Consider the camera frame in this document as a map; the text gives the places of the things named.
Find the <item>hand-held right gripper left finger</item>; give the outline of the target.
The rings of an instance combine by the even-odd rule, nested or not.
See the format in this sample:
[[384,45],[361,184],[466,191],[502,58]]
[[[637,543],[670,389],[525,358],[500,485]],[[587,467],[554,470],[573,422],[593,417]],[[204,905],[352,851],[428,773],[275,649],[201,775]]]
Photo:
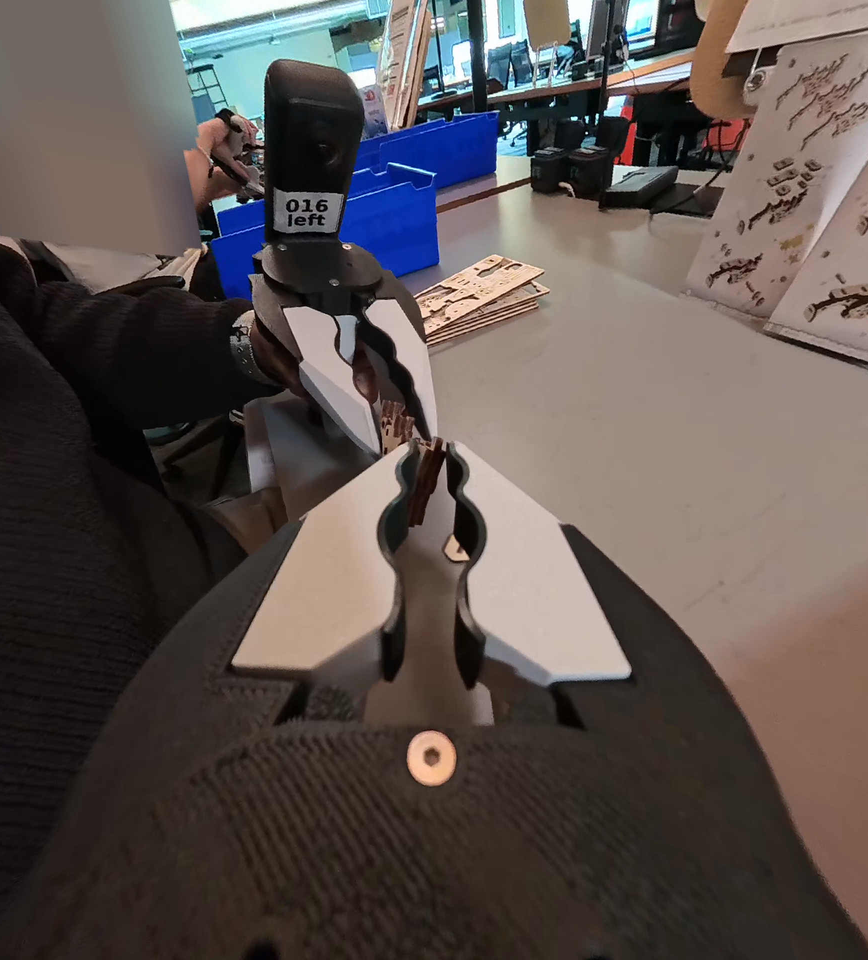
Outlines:
[[308,511],[231,661],[309,685],[392,682],[406,606],[396,554],[409,532],[414,444]]

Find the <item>white instruction booklet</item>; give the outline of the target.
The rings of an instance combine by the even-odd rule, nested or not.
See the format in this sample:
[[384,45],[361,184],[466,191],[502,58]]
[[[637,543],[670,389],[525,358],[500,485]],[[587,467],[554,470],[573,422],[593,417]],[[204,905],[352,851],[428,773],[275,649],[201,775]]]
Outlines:
[[868,32],[779,50],[684,292],[868,363]]

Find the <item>person's left hand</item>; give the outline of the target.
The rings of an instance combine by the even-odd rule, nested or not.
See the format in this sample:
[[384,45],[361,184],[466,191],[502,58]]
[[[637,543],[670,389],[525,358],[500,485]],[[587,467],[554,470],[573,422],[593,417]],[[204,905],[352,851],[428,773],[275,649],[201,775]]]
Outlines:
[[309,398],[300,378],[300,361],[258,318],[250,326],[248,340],[255,365],[266,378],[300,399]]

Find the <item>black office chair base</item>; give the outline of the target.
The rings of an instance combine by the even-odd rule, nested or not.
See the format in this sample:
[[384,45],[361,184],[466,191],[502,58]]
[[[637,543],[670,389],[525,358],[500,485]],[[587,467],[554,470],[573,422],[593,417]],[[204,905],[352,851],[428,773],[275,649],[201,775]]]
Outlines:
[[247,489],[241,408],[146,431],[160,479],[172,495],[206,504]]

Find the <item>blue plastic bin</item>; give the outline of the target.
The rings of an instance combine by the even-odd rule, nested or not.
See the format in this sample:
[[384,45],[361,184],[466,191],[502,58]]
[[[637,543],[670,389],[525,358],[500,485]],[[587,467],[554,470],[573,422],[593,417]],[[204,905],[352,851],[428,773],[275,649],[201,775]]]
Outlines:
[[439,119],[362,141],[354,170],[377,174],[399,164],[433,174],[444,189],[495,174],[498,139],[496,111]]
[[[340,238],[371,253],[396,277],[440,260],[436,174],[397,163],[379,172],[354,172]],[[220,236],[209,247],[224,294],[248,299],[254,255],[264,242],[264,201],[257,199],[217,215]]]

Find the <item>silver mesh wristband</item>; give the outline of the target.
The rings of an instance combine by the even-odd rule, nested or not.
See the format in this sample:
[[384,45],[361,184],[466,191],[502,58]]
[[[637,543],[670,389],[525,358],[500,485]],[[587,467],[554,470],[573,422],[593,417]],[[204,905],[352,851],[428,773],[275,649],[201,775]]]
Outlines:
[[264,382],[262,371],[257,366],[251,340],[255,318],[253,309],[248,309],[236,318],[230,330],[229,343],[235,363],[243,374],[256,382]]

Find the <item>black binder clip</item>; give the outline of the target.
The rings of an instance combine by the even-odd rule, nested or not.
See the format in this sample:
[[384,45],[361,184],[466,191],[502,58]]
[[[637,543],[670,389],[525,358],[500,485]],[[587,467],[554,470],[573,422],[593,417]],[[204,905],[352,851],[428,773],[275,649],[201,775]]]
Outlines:
[[776,66],[779,50],[778,45],[768,45],[726,53],[721,77],[725,80],[740,79],[741,84],[745,85],[759,71],[764,73]]

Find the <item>white paper sheet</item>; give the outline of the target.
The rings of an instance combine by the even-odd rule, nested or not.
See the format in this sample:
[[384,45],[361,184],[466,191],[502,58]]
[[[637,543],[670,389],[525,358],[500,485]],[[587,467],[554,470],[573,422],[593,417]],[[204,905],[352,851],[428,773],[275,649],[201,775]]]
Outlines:
[[868,1],[750,1],[728,54],[868,32]]

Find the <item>person's left forearm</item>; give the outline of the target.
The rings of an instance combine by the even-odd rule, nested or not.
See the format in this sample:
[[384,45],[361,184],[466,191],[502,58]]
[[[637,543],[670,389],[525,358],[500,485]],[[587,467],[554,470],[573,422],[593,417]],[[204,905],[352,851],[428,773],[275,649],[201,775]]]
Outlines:
[[85,401],[134,429],[226,414],[269,397],[231,346],[243,301],[206,303],[183,290],[93,294],[70,281],[39,283],[0,244],[0,406],[29,403],[59,422]]

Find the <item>another person's forearm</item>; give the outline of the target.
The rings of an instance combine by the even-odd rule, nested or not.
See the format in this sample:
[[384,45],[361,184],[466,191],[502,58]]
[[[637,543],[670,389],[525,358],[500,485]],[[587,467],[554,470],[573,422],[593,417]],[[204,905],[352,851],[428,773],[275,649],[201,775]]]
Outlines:
[[220,174],[214,174],[214,165],[208,152],[199,147],[185,150],[184,159],[195,212],[201,216],[213,204],[218,191],[224,191],[225,183]]

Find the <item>black step ladder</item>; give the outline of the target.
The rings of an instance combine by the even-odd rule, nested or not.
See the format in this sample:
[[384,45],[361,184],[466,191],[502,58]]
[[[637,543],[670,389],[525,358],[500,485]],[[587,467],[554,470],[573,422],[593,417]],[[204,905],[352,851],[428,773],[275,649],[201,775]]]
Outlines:
[[211,63],[186,69],[188,87],[198,123],[212,119],[228,107],[228,100]]

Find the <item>black pole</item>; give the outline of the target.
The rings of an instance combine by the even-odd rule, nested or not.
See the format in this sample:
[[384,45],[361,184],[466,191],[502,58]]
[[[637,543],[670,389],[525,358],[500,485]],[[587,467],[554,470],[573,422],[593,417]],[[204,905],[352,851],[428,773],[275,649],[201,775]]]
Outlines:
[[476,114],[484,114],[488,109],[484,2],[467,0],[465,9],[470,45],[472,109]]

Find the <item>leaning wooden boards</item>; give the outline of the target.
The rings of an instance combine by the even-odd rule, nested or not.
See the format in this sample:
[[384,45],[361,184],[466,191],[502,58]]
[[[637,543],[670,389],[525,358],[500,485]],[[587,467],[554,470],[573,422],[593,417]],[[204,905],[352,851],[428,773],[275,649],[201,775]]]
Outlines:
[[391,1],[389,4],[376,78],[391,134],[415,123],[431,23],[429,1]]

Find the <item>grey desk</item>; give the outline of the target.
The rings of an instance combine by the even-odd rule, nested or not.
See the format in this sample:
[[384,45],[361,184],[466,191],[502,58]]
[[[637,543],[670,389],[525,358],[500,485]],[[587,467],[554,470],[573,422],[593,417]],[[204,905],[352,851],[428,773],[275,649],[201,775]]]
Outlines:
[[522,186],[440,209],[405,282],[544,270],[535,312],[435,351],[441,427],[689,634],[868,937],[868,368],[680,297],[705,227]]

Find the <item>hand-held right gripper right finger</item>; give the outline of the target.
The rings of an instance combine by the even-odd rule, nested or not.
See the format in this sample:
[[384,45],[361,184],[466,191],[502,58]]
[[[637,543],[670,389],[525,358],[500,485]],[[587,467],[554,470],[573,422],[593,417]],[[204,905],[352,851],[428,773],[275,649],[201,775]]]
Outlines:
[[454,652],[471,690],[486,661],[547,689],[633,671],[559,519],[461,442],[445,455],[455,503]]

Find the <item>beige board on stand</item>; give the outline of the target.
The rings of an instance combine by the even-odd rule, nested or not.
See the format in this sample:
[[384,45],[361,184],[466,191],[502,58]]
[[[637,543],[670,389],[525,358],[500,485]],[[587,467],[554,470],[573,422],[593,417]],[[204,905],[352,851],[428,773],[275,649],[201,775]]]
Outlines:
[[568,46],[572,36],[568,1],[523,1],[528,47],[534,55],[532,88],[538,85],[542,55],[548,57],[547,85],[551,86],[558,62],[558,51]]

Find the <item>stack of wooden puzzle sheets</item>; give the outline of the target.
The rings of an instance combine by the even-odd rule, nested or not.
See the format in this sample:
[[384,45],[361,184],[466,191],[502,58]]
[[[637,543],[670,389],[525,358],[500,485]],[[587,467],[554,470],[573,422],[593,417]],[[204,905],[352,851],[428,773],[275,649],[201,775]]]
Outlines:
[[428,347],[524,316],[549,293],[543,268],[501,255],[485,257],[415,296]]

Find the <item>long background desk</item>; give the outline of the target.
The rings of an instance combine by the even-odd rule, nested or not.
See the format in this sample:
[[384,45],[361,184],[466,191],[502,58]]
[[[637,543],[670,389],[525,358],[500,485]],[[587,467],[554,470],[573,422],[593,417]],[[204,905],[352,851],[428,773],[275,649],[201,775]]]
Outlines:
[[[647,92],[650,85],[672,82],[678,84],[690,77],[690,71],[680,71],[682,66],[691,65],[696,52],[695,47],[656,54],[644,59],[628,62],[617,69],[608,71],[606,87],[609,94],[620,94],[622,90],[635,93]],[[680,71],[678,77],[672,72]],[[527,101],[548,100],[556,97],[569,97],[576,93],[587,94],[599,90],[602,76],[589,75],[580,79],[555,78],[551,82],[539,81],[536,85],[528,82],[507,89],[488,92],[487,103],[490,111],[498,111],[501,104],[523,104]],[[422,97],[418,101],[419,113],[452,113],[474,102],[474,89],[458,89],[449,94]]]

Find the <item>person's black sweater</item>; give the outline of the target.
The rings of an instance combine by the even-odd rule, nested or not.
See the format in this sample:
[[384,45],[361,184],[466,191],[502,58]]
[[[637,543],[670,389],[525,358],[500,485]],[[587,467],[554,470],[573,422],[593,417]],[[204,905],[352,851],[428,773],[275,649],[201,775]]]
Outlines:
[[247,557],[140,465],[146,429],[59,413],[0,406],[0,912],[122,691]]

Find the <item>computer monitor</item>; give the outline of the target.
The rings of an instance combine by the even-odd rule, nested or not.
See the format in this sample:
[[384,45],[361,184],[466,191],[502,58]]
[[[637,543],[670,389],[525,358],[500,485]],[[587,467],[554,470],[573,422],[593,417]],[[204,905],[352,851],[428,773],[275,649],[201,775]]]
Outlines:
[[594,1],[588,28],[587,53],[623,66],[632,54],[652,48],[660,17],[660,1]]

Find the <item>black battery charger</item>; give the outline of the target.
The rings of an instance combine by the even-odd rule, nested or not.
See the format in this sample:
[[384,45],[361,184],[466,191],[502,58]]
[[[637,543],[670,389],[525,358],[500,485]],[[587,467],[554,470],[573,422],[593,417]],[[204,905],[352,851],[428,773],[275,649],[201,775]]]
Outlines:
[[567,183],[574,199],[598,201],[610,188],[614,157],[598,145],[581,146],[567,155]]
[[563,190],[570,178],[570,150],[557,147],[539,148],[531,156],[531,189],[542,195]]

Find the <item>brown wooden puzzle assembly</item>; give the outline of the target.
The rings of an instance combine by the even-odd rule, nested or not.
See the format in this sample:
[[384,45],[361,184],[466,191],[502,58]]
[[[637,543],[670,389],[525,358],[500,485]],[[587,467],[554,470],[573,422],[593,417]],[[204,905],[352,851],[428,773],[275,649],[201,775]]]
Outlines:
[[403,403],[383,400],[380,405],[380,439],[383,454],[416,440],[418,460],[413,492],[407,508],[409,527],[423,525],[429,499],[434,494],[447,458],[447,444],[440,436],[430,440],[415,437],[415,418],[406,412]]

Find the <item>black flat box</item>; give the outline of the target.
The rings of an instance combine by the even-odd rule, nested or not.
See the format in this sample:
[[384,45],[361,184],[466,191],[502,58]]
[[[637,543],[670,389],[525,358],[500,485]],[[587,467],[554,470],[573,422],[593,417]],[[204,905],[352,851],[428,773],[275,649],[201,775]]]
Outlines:
[[599,200],[600,210],[642,210],[650,216],[672,214],[711,218],[726,180],[713,172],[675,166],[616,167],[611,186]]

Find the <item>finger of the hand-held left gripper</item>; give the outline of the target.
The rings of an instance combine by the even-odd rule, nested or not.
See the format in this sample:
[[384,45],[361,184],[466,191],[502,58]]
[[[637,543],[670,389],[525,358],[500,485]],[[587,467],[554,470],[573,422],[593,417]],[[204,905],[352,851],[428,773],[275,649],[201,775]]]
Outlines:
[[360,450],[380,457],[376,415],[356,389],[351,363],[339,352],[341,331],[336,319],[311,306],[286,307],[283,315],[299,349],[302,386]]
[[362,310],[358,330],[360,339],[385,364],[416,431],[433,441],[439,428],[428,345],[404,307],[395,298],[376,299]]

